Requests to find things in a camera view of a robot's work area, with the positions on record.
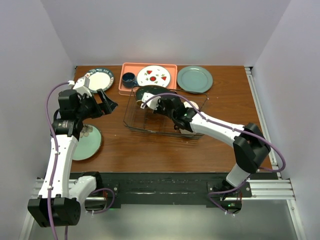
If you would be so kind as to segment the mint green flower plate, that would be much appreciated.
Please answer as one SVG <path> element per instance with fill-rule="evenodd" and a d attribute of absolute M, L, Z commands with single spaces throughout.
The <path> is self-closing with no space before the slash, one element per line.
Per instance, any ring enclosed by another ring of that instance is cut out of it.
<path fill-rule="evenodd" d="M 84 161 L 95 155 L 102 145 L 101 131 L 91 124 L 85 124 L 80 132 L 79 141 L 72 160 Z"/>

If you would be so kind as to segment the dark teal speckled plate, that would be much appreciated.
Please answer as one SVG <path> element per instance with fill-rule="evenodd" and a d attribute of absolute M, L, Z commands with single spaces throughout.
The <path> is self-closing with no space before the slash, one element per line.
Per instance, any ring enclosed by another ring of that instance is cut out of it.
<path fill-rule="evenodd" d="M 175 93 L 175 91 L 170 90 L 163 86 L 158 85 L 145 85 L 139 87 L 135 92 L 135 99 L 136 101 L 141 101 L 143 98 L 144 93 L 150 93 L 152 95 L 158 95 L 162 93 Z"/>

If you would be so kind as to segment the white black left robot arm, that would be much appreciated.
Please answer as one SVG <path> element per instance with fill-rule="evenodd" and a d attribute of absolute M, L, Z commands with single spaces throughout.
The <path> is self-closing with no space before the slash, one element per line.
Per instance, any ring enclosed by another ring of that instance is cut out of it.
<path fill-rule="evenodd" d="M 27 209 L 42 228 L 75 226 L 81 217 L 82 205 L 89 195 L 99 196 L 104 190 L 98 171 L 84 172 L 69 186 L 71 165 L 83 121 L 111 114 L 117 103 L 102 89 L 96 101 L 87 93 L 67 89 L 58 94 L 58 114 L 49 123 L 51 151 L 46 175 L 37 198 L 28 201 Z"/>

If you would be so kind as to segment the yellow woven round coaster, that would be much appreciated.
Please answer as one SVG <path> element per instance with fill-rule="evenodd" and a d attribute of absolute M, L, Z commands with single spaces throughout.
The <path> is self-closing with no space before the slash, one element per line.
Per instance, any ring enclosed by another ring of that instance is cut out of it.
<path fill-rule="evenodd" d="M 149 106 L 145 102 L 143 102 L 142 100 L 137 100 L 136 104 L 138 105 L 138 107 L 140 109 L 144 109 L 144 110 L 149 109 Z"/>

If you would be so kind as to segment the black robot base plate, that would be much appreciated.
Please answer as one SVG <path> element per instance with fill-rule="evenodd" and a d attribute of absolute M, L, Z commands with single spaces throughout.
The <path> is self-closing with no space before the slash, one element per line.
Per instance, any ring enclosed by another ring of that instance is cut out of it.
<path fill-rule="evenodd" d="M 85 201 L 87 210 L 101 210 L 111 205 L 191 205 L 215 207 L 208 197 L 217 191 L 225 172 L 102 172 L 102 185 L 113 193 L 95 193 Z"/>

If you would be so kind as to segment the white bowl blue striped outside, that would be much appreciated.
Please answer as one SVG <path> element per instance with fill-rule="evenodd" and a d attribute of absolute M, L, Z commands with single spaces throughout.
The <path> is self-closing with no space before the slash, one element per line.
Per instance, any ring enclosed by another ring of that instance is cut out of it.
<path fill-rule="evenodd" d="M 191 108 L 191 109 L 196 108 L 197 110 L 200 109 L 197 103 L 193 101 L 190 101 L 190 102 L 184 101 L 183 104 L 185 108 Z"/>

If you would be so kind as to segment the black wire dish rack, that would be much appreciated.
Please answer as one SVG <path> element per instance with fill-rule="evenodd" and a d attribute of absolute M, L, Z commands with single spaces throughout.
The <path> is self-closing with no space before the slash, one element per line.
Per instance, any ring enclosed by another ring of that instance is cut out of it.
<path fill-rule="evenodd" d="M 200 133 L 181 134 L 179 130 L 174 129 L 175 124 L 168 117 L 160 114 L 155 114 L 153 113 L 153 110 L 149 108 L 139 108 L 135 97 L 136 90 L 132 89 L 128 98 L 128 103 L 123 119 L 125 127 L 135 132 L 145 134 L 158 134 L 177 138 L 198 140 L 203 136 Z"/>

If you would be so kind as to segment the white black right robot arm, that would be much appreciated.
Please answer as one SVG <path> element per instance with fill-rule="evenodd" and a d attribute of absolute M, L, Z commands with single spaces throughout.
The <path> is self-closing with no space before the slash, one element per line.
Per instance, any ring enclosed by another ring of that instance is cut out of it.
<path fill-rule="evenodd" d="M 211 117 L 176 93 L 161 93 L 147 106 L 168 117 L 179 129 L 212 137 L 233 148 L 235 165 L 215 188 L 215 195 L 235 196 L 244 182 L 258 171 L 271 150 L 256 124 L 233 124 Z"/>

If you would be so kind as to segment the cream white mug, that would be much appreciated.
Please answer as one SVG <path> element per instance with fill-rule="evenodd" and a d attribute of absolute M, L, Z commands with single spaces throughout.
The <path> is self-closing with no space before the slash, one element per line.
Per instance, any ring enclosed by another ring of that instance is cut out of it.
<path fill-rule="evenodd" d="M 181 134 L 185 134 L 185 135 L 194 135 L 195 134 L 194 132 L 188 131 L 186 129 L 181 129 L 177 125 L 174 125 L 174 129 L 179 130 Z"/>

